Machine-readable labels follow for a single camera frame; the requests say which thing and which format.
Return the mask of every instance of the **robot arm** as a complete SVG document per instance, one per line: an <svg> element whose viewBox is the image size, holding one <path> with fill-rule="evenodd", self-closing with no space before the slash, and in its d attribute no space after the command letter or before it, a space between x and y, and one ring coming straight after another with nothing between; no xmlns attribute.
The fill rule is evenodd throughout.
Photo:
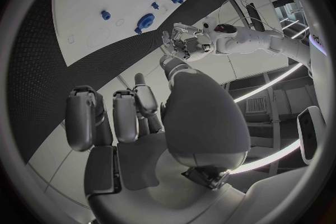
<svg viewBox="0 0 336 224"><path fill-rule="evenodd" d="M184 48L180 50L175 45L180 41L183 33L197 37L200 46L194 52L190 53L185 43ZM309 70L311 69L309 47L298 40L286 38L276 31L259 32L229 24L216 25L212 20L208 20L203 23L203 30L188 25L174 24L172 39L167 40L169 42L164 42L165 45L174 47L172 54L187 62L202 59L210 52L214 55L230 55L232 53L252 53L262 49L271 54L283 54L302 63Z"/></svg>

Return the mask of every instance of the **robotic hand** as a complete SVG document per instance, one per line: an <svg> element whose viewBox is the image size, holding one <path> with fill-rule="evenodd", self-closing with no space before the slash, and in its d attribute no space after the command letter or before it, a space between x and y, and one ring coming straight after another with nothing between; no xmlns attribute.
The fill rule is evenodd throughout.
<svg viewBox="0 0 336 224"><path fill-rule="evenodd" d="M186 41L181 41L183 33L194 35L197 38L198 45L193 47L193 52L190 52ZM298 40L286 38L276 31L259 32L229 24L217 25L215 19L208 18L203 22L203 29L174 24L172 38L169 39L167 32L164 32L162 38L165 46L173 46L172 55L186 62L200 60L209 53L214 55L245 54L262 49L271 54L286 55L311 70L309 47Z"/></svg>

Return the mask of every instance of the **air vent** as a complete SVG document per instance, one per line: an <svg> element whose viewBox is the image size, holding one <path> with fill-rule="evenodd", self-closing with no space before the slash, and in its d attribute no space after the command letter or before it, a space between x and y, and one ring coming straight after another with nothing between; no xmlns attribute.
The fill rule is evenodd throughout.
<svg viewBox="0 0 336 224"><path fill-rule="evenodd" d="M266 113L266 98L252 98L246 100L247 114L265 114Z"/></svg>

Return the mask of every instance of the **led light strip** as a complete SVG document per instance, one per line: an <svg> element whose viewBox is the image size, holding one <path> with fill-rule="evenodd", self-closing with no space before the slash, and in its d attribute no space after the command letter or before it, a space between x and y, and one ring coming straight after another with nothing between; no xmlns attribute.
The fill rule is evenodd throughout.
<svg viewBox="0 0 336 224"><path fill-rule="evenodd" d="M303 66L303 64L298 63L293 68L288 70L286 73L284 73L281 76L277 77L276 79L270 81L266 85L250 92L249 94L245 94L242 97L239 97L239 98L235 99L234 102L242 101L242 100L244 100L244 99L246 99L250 96L253 96L253 95L257 94L258 92L261 92L261 91L265 90L266 88L270 87L271 85L274 85L275 83L284 79L289 74L291 74L295 70L299 69L301 66ZM293 142L291 145L289 145L288 147L285 147L284 149L278 151L277 153L274 153L274 154L272 154L268 157L265 157L261 160L257 160L257 161L251 162L249 164L243 164L243 165L239 166L236 170L230 171L230 174L233 175L233 174L238 174L240 172L247 172L247 171L254 170L254 169L260 168L262 166L268 165L268 164L270 164L274 161L277 161L277 160L281 159L282 157L285 157L286 155L293 152L294 150L296 150L299 147L300 147L300 140L298 139L295 142Z"/></svg>
<svg viewBox="0 0 336 224"><path fill-rule="evenodd" d="M280 80L284 79L284 78L287 77L289 74L291 74L291 73L293 73L295 70L299 69L301 66L303 66L303 64L302 64L302 63L298 63L298 64L295 65L292 69L288 70L285 74L282 74L281 76L279 76L279 77L277 77L276 79L272 80L270 83L267 83L267 84L265 84L264 86L262 86L262 87L260 87L260 88L258 88L258 89L256 89L256 90L254 90L254 91L248 93L248 94L245 94L245 95L243 95L243 96L241 96L241 97L235 99L234 102L240 102L240 101L242 101L242 100L244 100L244 99L246 99L246 98L248 98L248 97L250 97L250 96L252 96L252 95L257 94L258 92L261 92L261 91L265 90L266 88L270 87L271 85L273 85L273 84L279 82Z"/></svg>
<svg viewBox="0 0 336 224"><path fill-rule="evenodd" d="M287 20L289 20L290 18L286 18L286 19L284 19L284 20L282 20L282 21L280 21L280 22L283 22L283 21L287 21Z"/></svg>
<svg viewBox="0 0 336 224"><path fill-rule="evenodd" d="M298 20L295 21L295 22L293 22L293 23L291 23L291 24L288 24L287 26L285 26L284 28L282 28L282 30L283 30L283 29L286 29L286 28L288 28L288 27L290 27L290 26L292 26L293 24L295 24L295 23L297 23L297 22L298 22Z"/></svg>
<svg viewBox="0 0 336 224"><path fill-rule="evenodd" d="M285 147L284 149L278 151L277 153L274 153L268 157L262 158L261 160L257 160L254 162L250 162L249 164L243 164L239 166L236 170L230 171L230 174L238 174L240 172L247 172L250 170L257 169L259 167L268 165L272 163L273 161L277 161L281 159L282 157L285 157L289 153L293 152L295 149L300 147L300 139L296 140L292 144L290 144L288 147Z"/></svg>
<svg viewBox="0 0 336 224"><path fill-rule="evenodd" d="M292 39L294 39L294 38L298 37L299 35L303 34L308 29L309 29L309 26L306 29L302 30L301 32L298 32L295 36L292 36Z"/></svg>
<svg viewBox="0 0 336 224"><path fill-rule="evenodd" d="M322 48L320 44L318 44L311 35L309 35L309 41L314 45L315 48L317 48L319 51L321 51L324 55L326 55L325 50Z"/></svg>

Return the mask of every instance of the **perforated surface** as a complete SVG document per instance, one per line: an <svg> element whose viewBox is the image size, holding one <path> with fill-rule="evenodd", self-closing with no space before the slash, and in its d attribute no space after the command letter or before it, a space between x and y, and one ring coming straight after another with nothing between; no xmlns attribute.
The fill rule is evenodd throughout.
<svg viewBox="0 0 336 224"><path fill-rule="evenodd" d="M36 0L18 31L11 55L7 100L12 130L26 162L64 119L77 85L98 90L161 45L174 22L192 25L223 0L187 0L156 31L106 46L67 67L53 26L52 0Z"/></svg>

